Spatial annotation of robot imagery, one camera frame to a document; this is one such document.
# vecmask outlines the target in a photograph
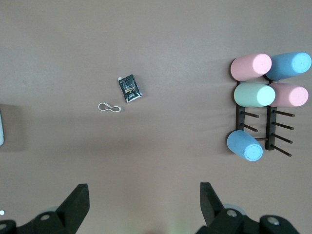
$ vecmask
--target foil packet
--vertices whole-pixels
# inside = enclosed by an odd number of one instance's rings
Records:
[[[129,75],[125,78],[119,77],[118,83],[126,102],[133,101],[142,96],[134,75]]]

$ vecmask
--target light blue object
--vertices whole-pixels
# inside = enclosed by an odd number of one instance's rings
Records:
[[[271,57],[272,67],[266,74],[271,80],[287,79],[305,73],[311,67],[311,57],[307,53],[286,53]]]
[[[3,134],[1,112],[0,112],[0,145],[2,145],[3,143],[4,143],[4,134]]]
[[[260,83],[241,83],[234,91],[235,102],[243,107],[263,107],[275,99],[275,91]]]
[[[258,141],[242,130],[232,132],[228,137],[227,145],[234,154],[248,161],[257,161],[263,154],[263,149]]]

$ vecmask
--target pink cup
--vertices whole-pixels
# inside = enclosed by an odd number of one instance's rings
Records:
[[[247,81],[263,76],[271,66],[271,58],[266,54],[246,55],[233,61],[231,74],[238,81]]]
[[[295,84],[272,83],[270,84],[275,91],[275,100],[272,107],[297,107],[302,106],[309,98],[308,91]]]

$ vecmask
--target plastic cup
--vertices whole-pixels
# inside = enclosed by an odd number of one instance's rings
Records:
[[[232,132],[227,139],[227,145],[234,154],[248,161],[257,161],[263,154],[258,141],[242,130]]]
[[[307,53],[293,52],[271,57],[272,67],[266,76],[271,80],[287,79],[305,73],[311,67],[311,57]]]
[[[270,104],[272,107],[297,107],[305,104],[309,98],[308,91],[295,84],[272,83],[275,91],[275,100]]]
[[[236,58],[231,64],[231,74],[238,81],[251,80],[266,74],[272,65],[266,54],[252,54]]]
[[[275,99],[272,87],[260,83],[242,83],[234,91],[235,102],[244,107],[263,107]]]

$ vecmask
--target cup rack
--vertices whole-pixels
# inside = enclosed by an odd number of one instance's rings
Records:
[[[240,85],[243,82],[237,81],[237,86]],[[284,115],[289,117],[294,117],[294,114],[278,111],[276,107],[267,106],[267,124],[266,124],[266,136],[262,138],[255,138],[257,141],[265,141],[265,149],[266,150],[278,150],[279,152],[287,155],[288,157],[291,157],[292,155],[285,150],[282,150],[281,148],[275,146],[275,138],[278,138],[280,140],[283,140],[289,144],[292,144],[293,142],[291,140],[288,140],[282,136],[279,136],[275,133],[276,126],[286,128],[289,130],[294,130],[293,127],[287,126],[281,123],[276,122],[276,116],[277,115]],[[245,116],[251,116],[254,118],[259,118],[259,115],[252,114],[245,111],[245,107],[239,106],[236,104],[236,130],[242,130],[244,131],[245,128],[248,128],[254,132],[258,132],[259,130],[256,128],[253,128],[247,124],[245,124]]]

